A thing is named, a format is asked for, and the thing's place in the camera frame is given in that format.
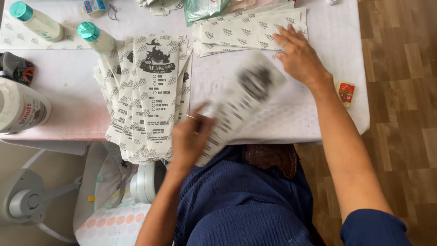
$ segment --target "teal bottle cap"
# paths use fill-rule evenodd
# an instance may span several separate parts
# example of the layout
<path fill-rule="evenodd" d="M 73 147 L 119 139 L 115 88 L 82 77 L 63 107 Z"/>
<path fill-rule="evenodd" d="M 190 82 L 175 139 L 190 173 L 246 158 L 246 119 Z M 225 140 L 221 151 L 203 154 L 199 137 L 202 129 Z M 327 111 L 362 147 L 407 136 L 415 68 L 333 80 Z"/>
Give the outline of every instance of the teal bottle cap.
<path fill-rule="evenodd" d="M 100 29 L 91 21 L 82 22 L 77 28 L 77 33 L 88 42 L 94 42 L 100 36 Z"/>
<path fill-rule="evenodd" d="M 9 7 L 9 13 L 20 21 L 28 21 L 33 16 L 33 9 L 29 5 L 18 1 Z"/>

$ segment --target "navy blue shirt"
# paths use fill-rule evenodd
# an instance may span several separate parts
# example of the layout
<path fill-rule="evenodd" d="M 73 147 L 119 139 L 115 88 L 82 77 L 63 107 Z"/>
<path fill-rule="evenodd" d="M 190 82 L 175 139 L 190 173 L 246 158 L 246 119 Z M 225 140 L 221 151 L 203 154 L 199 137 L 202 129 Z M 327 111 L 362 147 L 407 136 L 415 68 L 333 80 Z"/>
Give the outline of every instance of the navy blue shirt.
<path fill-rule="evenodd" d="M 227 146 L 194 168 L 180 192 L 174 242 L 194 245 L 317 245 L 312 195 L 303 169 L 292 181 L 275 169 L 247 164 L 244 145 Z M 349 214 L 340 232 L 346 246 L 411 245 L 405 225 L 372 209 Z"/>

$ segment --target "green plastic bag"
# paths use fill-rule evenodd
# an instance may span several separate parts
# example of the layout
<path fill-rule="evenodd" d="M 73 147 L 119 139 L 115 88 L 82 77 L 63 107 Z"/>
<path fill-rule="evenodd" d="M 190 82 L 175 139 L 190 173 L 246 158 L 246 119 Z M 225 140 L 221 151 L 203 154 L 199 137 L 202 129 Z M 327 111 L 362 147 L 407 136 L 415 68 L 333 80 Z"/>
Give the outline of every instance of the green plastic bag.
<path fill-rule="evenodd" d="M 231 0 L 184 0 L 187 26 L 195 21 L 220 16 Z"/>

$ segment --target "white table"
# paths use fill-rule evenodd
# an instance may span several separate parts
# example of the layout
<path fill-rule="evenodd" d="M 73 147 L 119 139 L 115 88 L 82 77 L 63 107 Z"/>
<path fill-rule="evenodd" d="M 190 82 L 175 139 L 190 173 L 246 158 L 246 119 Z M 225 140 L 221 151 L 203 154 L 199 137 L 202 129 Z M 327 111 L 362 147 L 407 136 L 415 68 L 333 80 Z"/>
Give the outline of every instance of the white table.
<path fill-rule="evenodd" d="M 12 0 L 5 1 L 5 10 Z M 79 12 L 79 1 L 25 1 L 57 21 L 73 25 L 88 20 Z M 139 7 L 134 0 L 115 0 L 118 21 L 108 17 L 92 19 L 101 29 L 116 39 L 141 34 L 188 35 L 192 44 L 191 27 L 185 26 L 183 9 L 166 17 L 152 16 L 148 8 Z M 296 7 L 307 7 L 310 44 L 321 61 L 334 75 L 334 81 L 356 85 L 352 106 L 348 109 L 359 132 L 370 125 L 360 24 L 357 0 L 341 0 L 329 6 L 324 0 L 298 0 Z M 14 140 L 88 140 L 102 141 L 110 117 L 98 83 L 92 75 L 97 65 L 93 50 L 8 50 L 35 64 L 32 88 L 52 103 L 50 119 L 43 126 L 24 130 L 15 135 L 1 136 Z M 238 51 L 194 56 L 191 104 L 214 98 L 227 86 L 239 61 L 250 51 Z M 263 51 L 274 59 L 274 51 Z M 253 121 L 242 130 L 234 143 L 295 143 L 321 140 L 316 105 L 310 91 L 289 77 L 289 83 L 269 102 Z"/>

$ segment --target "blue sleeve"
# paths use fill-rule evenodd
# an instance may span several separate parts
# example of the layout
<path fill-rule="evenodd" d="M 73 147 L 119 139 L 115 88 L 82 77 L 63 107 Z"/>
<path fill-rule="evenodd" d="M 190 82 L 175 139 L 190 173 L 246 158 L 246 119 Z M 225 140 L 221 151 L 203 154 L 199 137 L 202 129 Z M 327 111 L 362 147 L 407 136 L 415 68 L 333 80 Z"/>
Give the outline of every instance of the blue sleeve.
<path fill-rule="evenodd" d="M 340 237 L 345 246 L 410 246 L 406 231 L 405 224 L 396 216 L 359 209 L 347 216 Z"/>

